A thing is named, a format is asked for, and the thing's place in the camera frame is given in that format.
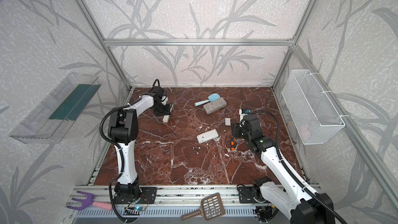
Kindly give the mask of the white remote control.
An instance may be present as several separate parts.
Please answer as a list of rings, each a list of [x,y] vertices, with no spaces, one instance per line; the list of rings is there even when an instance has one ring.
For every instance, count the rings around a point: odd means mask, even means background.
[[[213,129],[213,130],[207,131],[205,133],[199,134],[197,136],[197,140],[198,140],[199,144],[202,144],[207,141],[216,139],[218,137],[219,137],[219,134],[218,134],[217,130]]]

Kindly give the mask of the slim white remote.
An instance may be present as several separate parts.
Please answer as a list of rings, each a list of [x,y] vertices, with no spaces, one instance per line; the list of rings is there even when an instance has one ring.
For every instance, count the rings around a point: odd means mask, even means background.
[[[163,116],[163,123],[168,123],[168,122],[169,122],[169,119],[170,119],[170,117],[171,117],[171,113],[172,113],[173,107],[174,107],[174,104],[173,104],[173,103],[170,103],[169,114]]]

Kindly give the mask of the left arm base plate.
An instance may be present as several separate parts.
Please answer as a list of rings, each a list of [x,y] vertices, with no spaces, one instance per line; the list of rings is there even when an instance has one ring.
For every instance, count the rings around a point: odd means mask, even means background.
[[[142,191],[139,196],[133,196],[131,194],[120,194],[115,193],[114,196],[114,203],[115,204],[154,204],[156,194],[157,194],[157,187],[141,187],[140,190]]]

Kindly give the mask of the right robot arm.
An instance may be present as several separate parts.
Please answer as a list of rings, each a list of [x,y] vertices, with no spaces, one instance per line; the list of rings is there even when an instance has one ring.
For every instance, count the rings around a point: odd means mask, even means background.
[[[265,136],[258,114],[274,118],[275,138]],[[280,189],[271,180],[254,184],[260,201],[268,201],[278,208],[292,224],[346,223],[334,210],[334,203],[326,193],[318,193],[290,165],[279,149],[280,122],[276,115],[265,110],[241,110],[239,123],[231,125],[232,136],[244,139],[249,149],[274,173],[283,186]]]

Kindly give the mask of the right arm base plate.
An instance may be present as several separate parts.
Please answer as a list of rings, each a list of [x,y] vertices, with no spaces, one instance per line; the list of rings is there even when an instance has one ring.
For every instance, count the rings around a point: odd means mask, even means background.
[[[254,197],[252,186],[245,186],[242,184],[237,185],[238,198],[241,204],[255,204],[258,203]]]

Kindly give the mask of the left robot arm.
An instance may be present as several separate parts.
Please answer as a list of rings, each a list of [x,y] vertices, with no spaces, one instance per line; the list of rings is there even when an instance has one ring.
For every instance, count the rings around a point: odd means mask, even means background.
[[[118,177],[114,191],[123,198],[137,199],[142,195],[134,162],[134,145],[138,137],[138,117],[150,109],[155,116],[169,116],[172,103],[161,86],[152,86],[133,103],[113,108],[99,125],[101,137],[117,152]]]

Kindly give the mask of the white battery cover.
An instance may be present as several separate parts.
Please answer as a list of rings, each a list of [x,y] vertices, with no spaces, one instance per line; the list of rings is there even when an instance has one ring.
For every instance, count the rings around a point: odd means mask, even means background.
[[[225,124],[226,126],[231,126],[231,118],[226,118],[226,119],[224,120],[224,124]]]

